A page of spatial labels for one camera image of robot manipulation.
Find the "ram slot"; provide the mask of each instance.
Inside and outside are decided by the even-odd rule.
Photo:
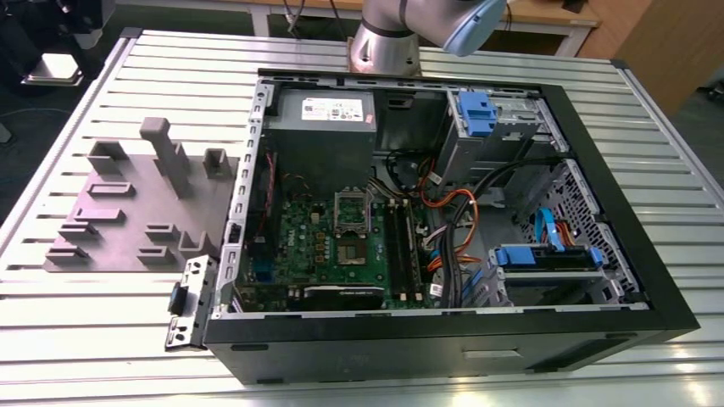
[[[395,297],[407,293],[405,284],[405,263],[403,254],[407,248],[400,245],[400,232],[404,229],[397,228],[397,210],[395,206],[388,206],[384,209],[384,245],[387,252],[387,270],[389,273],[391,290]]]
[[[417,241],[415,240],[415,218],[412,215],[412,205],[405,205],[405,222],[407,222],[407,240],[409,242],[409,263],[407,269],[409,270],[409,295],[412,298],[417,298],[420,295],[420,258],[417,257]]]
[[[397,222],[399,248],[403,262],[403,276],[405,279],[405,293],[409,299],[415,298],[415,270],[412,265],[412,254],[415,245],[408,227],[407,207],[399,206],[395,210],[395,220]]]

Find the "label sticker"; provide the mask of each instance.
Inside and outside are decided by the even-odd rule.
[[[364,121],[363,100],[305,98],[303,120]]]
[[[432,297],[443,297],[443,286],[439,284],[429,284],[429,295]]]
[[[440,185],[440,182],[443,182],[443,177],[439,176],[435,171],[429,172],[428,178],[432,182],[435,182],[437,185]]]

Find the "table leg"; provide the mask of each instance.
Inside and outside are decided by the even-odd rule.
[[[557,48],[557,57],[575,57],[579,53],[580,47],[584,45],[585,38],[591,28],[588,27],[572,27],[568,36],[561,41],[561,45]]]
[[[249,5],[251,23],[255,36],[269,36],[269,8],[267,6]]]

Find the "wooden desk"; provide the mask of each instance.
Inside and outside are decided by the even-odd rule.
[[[251,14],[256,36],[269,36],[269,14],[285,14],[284,0],[116,0],[120,4],[137,6],[164,6],[176,8],[203,8],[224,11],[243,11]],[[296,11],[301,0],[288,0],[289,7]],[[575,57],[592,28],[597,27],[601,19],[584,6],[580,14],[561,8],[563,0],[516,0],[511,3],[511,31],[553,34],[563,36],[556,51],[559,57]],[[364,0],[335,0],[343,19],[359,20],[363,17]],[[307,0],[303,15],[333,17],[329,0]],[[497,25],[497,30],[505,30],[505,19]]]

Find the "motherboard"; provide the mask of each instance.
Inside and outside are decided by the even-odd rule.
[[[408,202],[371,202],[365,192],[289,199],[279,242],[275,259],[252,259],[236,281],[245,312],[429,306]]]

